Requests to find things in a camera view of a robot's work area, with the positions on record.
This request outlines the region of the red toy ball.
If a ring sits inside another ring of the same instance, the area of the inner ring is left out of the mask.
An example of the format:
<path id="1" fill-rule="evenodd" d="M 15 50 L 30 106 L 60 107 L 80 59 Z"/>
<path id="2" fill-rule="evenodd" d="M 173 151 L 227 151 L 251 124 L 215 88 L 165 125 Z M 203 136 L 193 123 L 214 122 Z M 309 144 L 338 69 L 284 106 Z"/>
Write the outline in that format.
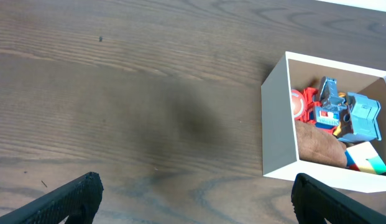
<path id="1" fill-rule="evenodd" d="M 293 117 L 295 120 L 299 120 L 303 117 L 306 112 L 306 100 L 301 92 L 298 90 L 291 90 L 291 98 L 292 98 L 292 111 Z"/>

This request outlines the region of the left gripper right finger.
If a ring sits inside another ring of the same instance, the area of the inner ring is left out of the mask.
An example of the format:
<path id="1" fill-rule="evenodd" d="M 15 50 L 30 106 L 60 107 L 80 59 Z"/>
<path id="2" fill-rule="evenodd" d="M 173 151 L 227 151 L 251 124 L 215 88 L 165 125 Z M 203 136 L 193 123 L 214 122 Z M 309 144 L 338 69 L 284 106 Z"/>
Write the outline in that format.
<path id="1" fill-rule="evenodd" d="M 386 216 L 328 185 L 299 173 L 291 200 L 299 224 L 386 224 Z"/>

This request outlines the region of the brown plush toy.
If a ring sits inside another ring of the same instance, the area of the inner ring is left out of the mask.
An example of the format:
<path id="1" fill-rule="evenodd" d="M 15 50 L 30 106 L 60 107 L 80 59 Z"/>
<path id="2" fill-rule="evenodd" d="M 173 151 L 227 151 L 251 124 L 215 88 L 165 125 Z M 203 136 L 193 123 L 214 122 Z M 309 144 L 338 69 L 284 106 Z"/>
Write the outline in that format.
<path id="1" fill-rule="evenodd" d="M 295 121 L 295 130 L 300 160 L 343 169 L 347 166 L 346 145 L 332 134 L 301 121 Z"/>

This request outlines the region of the multicoloured puzzle cube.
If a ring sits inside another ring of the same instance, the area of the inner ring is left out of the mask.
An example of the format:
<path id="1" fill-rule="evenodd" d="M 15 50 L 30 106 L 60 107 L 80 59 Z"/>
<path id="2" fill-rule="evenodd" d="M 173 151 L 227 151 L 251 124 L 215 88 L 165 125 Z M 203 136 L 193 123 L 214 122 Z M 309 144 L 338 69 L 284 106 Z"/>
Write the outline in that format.
<path id="1" fill-rule="evenodd" d="M 386 173 L 386 164 L 370 142 L 362 142 L 348 147 L 345 152 L 347 168 L 370 174 Z"/>

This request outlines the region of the red toy fire truck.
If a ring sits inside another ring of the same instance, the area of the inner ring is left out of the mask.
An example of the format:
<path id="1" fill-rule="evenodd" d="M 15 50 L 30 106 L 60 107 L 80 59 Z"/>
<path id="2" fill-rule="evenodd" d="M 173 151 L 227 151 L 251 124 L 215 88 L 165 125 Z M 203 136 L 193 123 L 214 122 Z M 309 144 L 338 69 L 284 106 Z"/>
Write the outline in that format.
<path id="1" fill-rule="evenodd" d="M 305 97 L 306 112 L 297 121 L 334 134 L 340 125 L 340 112 L 347 109 L 346 99 L 338 95 L 337 80 L 323 77 L 319 89 L 307 87 L 299 92 Z"/>

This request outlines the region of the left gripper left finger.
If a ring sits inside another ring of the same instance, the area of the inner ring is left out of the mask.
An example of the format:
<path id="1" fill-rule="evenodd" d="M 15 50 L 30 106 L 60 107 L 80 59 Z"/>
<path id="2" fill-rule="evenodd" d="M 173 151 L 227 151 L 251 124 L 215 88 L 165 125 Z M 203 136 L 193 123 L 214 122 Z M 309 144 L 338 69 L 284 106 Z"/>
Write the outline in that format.
<path id="1" fill-rule="evenodd" d="M 85 175 L 0 217 L 0 224 L 46 224 L 93 222 L 103 198 L 98 173 Z"/>

